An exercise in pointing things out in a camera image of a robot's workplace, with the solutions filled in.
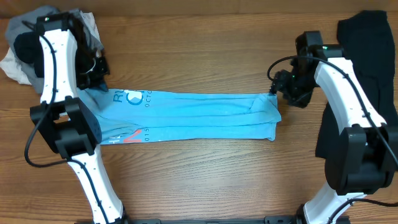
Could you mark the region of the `light blue t-shirt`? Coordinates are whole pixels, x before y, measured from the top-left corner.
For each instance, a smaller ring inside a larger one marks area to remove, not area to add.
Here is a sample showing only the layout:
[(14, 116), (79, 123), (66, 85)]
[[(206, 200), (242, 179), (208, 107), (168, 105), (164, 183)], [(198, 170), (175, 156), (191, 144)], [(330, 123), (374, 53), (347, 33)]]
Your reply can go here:
[(187, 139), (275, 139), (281, 115), (268, 93), (198, 94), (85, 89), (80, 99), (99, 121), (102, 144)]

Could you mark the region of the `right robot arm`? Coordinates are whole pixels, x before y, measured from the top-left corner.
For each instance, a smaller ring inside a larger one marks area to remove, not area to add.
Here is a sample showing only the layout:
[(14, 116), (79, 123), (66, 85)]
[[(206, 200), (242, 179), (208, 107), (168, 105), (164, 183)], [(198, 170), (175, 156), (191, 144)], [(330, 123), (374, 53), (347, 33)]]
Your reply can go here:
[(266, 223), (348, 223), (345, 211), (388, 187), (397, 170), (397, 128), (374, 109), (343, 48), (326, 45), (318, 31), (295, 41), (291, 71), (269, 74), (270, 93), (282, 93), (290, 106), (306, 107), (314, 88), (327, 97), (338, 139), (327, 146), (326, 183), (295, 215), (266, 217)]

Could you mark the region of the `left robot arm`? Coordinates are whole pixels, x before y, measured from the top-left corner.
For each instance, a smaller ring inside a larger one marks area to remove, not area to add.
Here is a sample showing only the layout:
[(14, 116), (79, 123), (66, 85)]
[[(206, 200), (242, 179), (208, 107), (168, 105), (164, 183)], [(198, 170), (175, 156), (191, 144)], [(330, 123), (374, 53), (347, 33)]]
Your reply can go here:
[(61, 156), (78, 177), (89, 201), (93, 223), (127, 223), (101, 156), (100, 124), (78, 96), (79, 90), (108, 91), (109, 74), (101, 51), (86, 42), (83, 23), (64, 12), (37, 18), (34, 32), (44, 56), (44, 87), (40, 105), (30, 108), (35, 124), (49, 148)]

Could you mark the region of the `black garment at right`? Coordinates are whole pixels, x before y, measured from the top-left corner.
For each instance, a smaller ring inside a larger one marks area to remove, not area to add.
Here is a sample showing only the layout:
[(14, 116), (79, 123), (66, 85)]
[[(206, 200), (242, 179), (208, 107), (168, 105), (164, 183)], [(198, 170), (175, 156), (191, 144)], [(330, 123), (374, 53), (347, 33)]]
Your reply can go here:
[(338, 22), (337, 39), (345, 57), (331, 58), (317, 71), (316, 81), (328, 106), (318, 140), (327, 157), (345, 128), (358, 124), (374, 136), (374, 142), (393, 161), (397, 150), (387, 128), (397, 126), (394, 106), (395, 44), (384, 11), (362, 11)]

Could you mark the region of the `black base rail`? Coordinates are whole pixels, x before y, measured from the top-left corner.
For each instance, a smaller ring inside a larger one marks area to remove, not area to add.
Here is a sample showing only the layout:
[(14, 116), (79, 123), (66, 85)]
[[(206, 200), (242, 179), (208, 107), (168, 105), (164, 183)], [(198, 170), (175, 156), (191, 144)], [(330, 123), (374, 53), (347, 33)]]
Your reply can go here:
[(299, 215), (266, 216), (264, 218), (213, 219), (213, 220), (128, 220), (128, 224), (306, 224)]

